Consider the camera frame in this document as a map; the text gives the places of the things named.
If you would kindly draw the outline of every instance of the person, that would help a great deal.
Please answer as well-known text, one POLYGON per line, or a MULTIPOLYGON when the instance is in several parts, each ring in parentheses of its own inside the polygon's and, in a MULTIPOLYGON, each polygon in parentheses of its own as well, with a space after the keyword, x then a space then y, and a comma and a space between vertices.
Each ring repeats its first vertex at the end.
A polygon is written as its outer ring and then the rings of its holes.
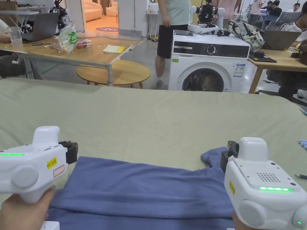
POLYGON ((280 14, 282 13, 282 9, 279 8, 279 3, 280 3, 280 0, 275 0, 272 3, 273 9, 269 12, 269 15, 273 15, 273 16, 277 16, 277 17, 280 16, 280 14))
POLYGON ((287 12, 291 12, 291 13, 293 13, 293 12, 298 12, 300 6, 301 6, 301 5, 300 5, 299 3, 295 3, 295 4, 293 5, 293 9, 290 9, 290 10, 288 10, 287 12))
POLYGON ((188 30, 192 22, 190 0, 159 0, 159 40, 155 60, 158 77, 156 89, 163 89, 162 76, 165 70, 165 59, 170 59, 174 30, 188 30))
MULTIPOLYGON (((300 17, 296 22, 282 24, 277 30, 301 32, 297 40, 291 45, 293 47, 296 47, 303 40, 307 39, 307 1, 303 4, 300 17)), ((268 71, 267 74, 268 80, 280 84, 278 95, 288 100, 291 100, 293 94, 297 93, 297 83, 302 83, 306 79, 306 73, 304 72, 273 70, 268 71)))
POLYGON ((263 7, 262 9, 265 9, 268 13, 273 9, 272 8, 272 1, 268 1, 267 6, 263 7))
MULTIPOLYGON (((6 31, 8 25, 0 19, 0 42, 11 43, 10 37, 6 31)), ((12 64, 12 61, 17 59, 17 55, 12 52, 0 50, 0 76, 6 77, 17 77, 25 74, 24 63, 20 65, 12 64)))
POLYGON ((250 25, 255 25, 256 21, 258 20, 259 14, 260 14, 260 10, 262 5, 265 2, 263 0, 254 0, 253 1, 253 5, 251 7, 251 14, 248 18, 248 24, 250 25))
POLYGON ((40 230, 48 217, 49 204, 54 198, 56 187, 48 189, 35 204, 26 204, 18 194, 5 200, 0 209, 1 230, 40 230))
POLYGON ((228 28, 228 22, 232 20, 235 9, 241 4, 241 0, 212 1, 211 5, 225 9, 223 27, 228 28))

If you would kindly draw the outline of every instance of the sofa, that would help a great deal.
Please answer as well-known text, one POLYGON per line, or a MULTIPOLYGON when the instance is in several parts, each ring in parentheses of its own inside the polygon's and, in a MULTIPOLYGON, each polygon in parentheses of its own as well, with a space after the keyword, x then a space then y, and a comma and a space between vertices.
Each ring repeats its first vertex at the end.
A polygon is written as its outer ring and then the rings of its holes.
POLYGON ((92 2, 92 0, 83 0, 84 14, 86 21, 92 21, 102 17, 102 6, 92 2))
POLYGON ((106 7, 106 14, 113 17, 118 15, 117 2, 112 2, 110 7, 106 7))

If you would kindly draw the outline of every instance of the folded cloth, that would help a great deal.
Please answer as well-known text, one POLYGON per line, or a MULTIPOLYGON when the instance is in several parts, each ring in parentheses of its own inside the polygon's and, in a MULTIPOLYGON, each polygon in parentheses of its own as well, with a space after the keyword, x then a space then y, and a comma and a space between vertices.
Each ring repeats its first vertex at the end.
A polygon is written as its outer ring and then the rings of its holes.
POLYGON ((232 228, 219 165, 224 150, 201 155, 211 167, 196 171, 79 157, 48 220, 61 230, 232 228))

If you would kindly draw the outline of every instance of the green led light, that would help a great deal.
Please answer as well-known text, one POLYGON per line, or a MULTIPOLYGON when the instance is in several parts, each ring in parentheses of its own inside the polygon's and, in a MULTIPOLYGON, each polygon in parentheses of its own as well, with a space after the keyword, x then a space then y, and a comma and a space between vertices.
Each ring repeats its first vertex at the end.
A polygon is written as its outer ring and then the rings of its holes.
POLYGON ((271 190, 271 191, 293 191, 293 189, 285 189, 285 188, 272 188, 272 187, 260 187, 261 190, 271 190))
POLYGON ((0 156, 23 156, 23 153, 1 153, 0 156))

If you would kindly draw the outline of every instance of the plastic bag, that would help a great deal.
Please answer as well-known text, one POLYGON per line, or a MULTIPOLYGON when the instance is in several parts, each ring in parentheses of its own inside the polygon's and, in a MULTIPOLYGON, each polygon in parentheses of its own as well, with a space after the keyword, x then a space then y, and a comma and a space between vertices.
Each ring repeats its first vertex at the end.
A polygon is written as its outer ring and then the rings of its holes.
POLYGON ((58 36, 59 44, 67 54, 70 54, 78 44, 78 37, 75 30, 75 24, 70 23, 60 31, 58 36))
MULTIPOLYGON (((92 42, 92 40, 88 40, 88 39, 80 39, 80 40, 78 40, 78 42, 76 44, 77 44, 76 45, 77 49, 82 49, 82 48, 86 48, 86 47, 91 47, 93 45, 93 42, 92 42)), ((46 45, 45 47, 57 49, 59 53, 66 52, 66 51, 63 50, 63 48, 60 46, 59 43, 54 43, 52 45, 46 45)))

